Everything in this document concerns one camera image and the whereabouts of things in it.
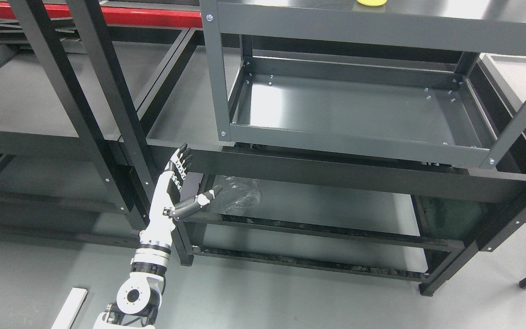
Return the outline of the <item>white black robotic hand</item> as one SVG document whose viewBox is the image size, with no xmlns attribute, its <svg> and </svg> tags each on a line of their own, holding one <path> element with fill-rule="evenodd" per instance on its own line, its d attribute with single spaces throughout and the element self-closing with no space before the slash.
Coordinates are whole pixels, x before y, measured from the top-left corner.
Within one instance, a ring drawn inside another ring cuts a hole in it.
<svg viewBox="0 0 526 329">
<path fill-rule="evenodd" d="M 158 177 L 150 204 L 149 225 L 140 232 L 140 248 L 167 249 L 173 245 L 177 223 L 208 206 L 221 192 L 221 186 L 184 201 L 181 192 L 191 167 L 191 148 L 183 144 L 167 161 Z"/>
</svg>

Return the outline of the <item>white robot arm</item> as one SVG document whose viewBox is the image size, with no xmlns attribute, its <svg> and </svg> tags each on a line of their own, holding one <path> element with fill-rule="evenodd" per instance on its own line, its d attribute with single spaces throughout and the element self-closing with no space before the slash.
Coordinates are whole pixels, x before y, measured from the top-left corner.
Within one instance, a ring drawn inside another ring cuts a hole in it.
<svg viewBox="0 0 526 329">
<path fill-rule="evenodd" d="M 127 329 L 140 321 L 141 329 L 154 329 L 165 291 L 169 245 L 140 244 L 130 262 L 129 278 L 108 304 L 94 329 Z"/>
</svg>

